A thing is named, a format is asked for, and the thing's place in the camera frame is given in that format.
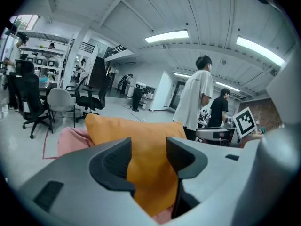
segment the black and white marker board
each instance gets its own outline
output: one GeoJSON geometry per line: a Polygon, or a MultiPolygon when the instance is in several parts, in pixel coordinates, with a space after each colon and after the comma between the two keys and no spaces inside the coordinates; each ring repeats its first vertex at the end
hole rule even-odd
{"type": "Polygon", "coordinates": [[[235,114],[232,118],[236,125],[240,139],[252,132],[253,130],[257,129],[254,117],[249,107],[235,114]]]}

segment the ceiling light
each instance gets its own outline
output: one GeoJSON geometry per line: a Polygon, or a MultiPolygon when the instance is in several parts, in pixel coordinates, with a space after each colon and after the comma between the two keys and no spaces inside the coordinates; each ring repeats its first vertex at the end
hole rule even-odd
{"type": "Polygon", "coordinates": [[[285,65],[285,61],[282,58],[280,58],[278,55],[274,54],[272,51],[269,51],[267,48],[265,48],[257,43],[254,43],[254,42],[244,39],[242,37],[237,37],[236,44],[243,46],[245,48],[248,48],[250,50],[253,50],[253,51],[265,56],[266,58],[270,59],[271,61],[273,61],[280,67],[285,65]]]}
{"type": "Polygon", "coordinates": [[[179,38],[189,38],[187,30],[175,31],[175,32],[166,32],[163,34],[158,34],[145,38],[148,43],[157,42],[161,40],[170,40],[170,39],[179,39],[179,38]]]}
{"type": "Polygon", "coordinates": [[[224,86],[224,87],[227,87],[227,88],[230,88],[230,89],[232,89],[232,90],[234,90],[234,91],[239,92],[239,89],[233,88],[233,87],[231,87],[231,86],[229,86],[229,85],[225,85],[225,84],[222,84],[222,83],[219,83],[219,82],[216,82],[216,84],[222,85],[222,86],[224,86]]]}
{"type": "Polygon", "coordinates": [[[182,74],[182,73],[174,73],[174,75],[176,75],[176,76],[182,76],[182,77],[185,77],[185,78],[190,78],[191,77],[191,75],[182,74]]]}

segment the brick wall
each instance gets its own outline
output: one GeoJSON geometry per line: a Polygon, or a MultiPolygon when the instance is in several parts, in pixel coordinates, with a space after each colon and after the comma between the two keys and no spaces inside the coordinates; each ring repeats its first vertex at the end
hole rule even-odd
{"type": "Polygon", "coordinates": [[[278,128],[282,124],[278,111],[271,99],[240,103],[238,111],[240,112],[247,107],[250,108],[255,121],[259,120],[260,126],[263,126],[266,131],[278,128]]]}

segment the yellow cushion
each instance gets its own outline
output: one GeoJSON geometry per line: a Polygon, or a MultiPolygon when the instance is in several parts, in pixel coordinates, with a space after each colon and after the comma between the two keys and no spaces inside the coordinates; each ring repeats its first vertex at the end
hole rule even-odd
{"type": "Polygon", "coordinates": [[[151,217],[174,203],[178,178],[166,157],[166,137],[186,139],[180,122],[144,123],[89,114],[85,123],[95,145],[132,139],[127,181],[135,184],[134,199],[151,217]]]}

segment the floor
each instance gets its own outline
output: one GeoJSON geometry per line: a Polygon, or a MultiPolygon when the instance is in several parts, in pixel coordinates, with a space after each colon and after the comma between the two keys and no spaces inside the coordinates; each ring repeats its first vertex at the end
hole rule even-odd
{"type": "MultiPolygon", "coordinates": [[[[150,112],[140,109],[139,112],[134,112],[129,109],[129,101],[106,97],[106,107],[97,112],[101,116],[122,117],[134,121],[172,121],[173,114],[167,111],[150,112]]],[[[72,113],[66,113],[64,116],[67,118],[62,118],[59,113],[55,115],[53,134],[44,125],[38,125],[34,139],[30,139],[32,125],[26,125],[26,129],[22,129],[22,123],[25,121],[22,116],[14,110],[8,110],[6,104],[0,103],[0,162],[2,172],[11,187],[18,189],[57,157],[60,132],[65,127],[73,126],[72,113]]],[[[76,127],[85,128],[84,120],[80,120],[76,127]]]]}

